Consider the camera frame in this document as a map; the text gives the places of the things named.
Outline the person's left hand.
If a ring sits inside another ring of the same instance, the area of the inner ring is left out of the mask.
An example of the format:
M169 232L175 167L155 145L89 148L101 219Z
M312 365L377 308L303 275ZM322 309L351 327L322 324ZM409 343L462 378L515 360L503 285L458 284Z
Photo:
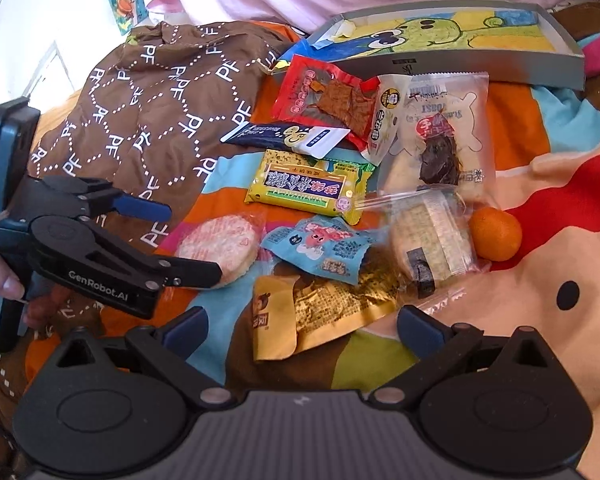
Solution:
M24 322L32 330L42 330L71 296L72 291L53 284L50 292L28 301ZM8 300L19 300L24 296L24 287L17 275L0 257L0 296Z

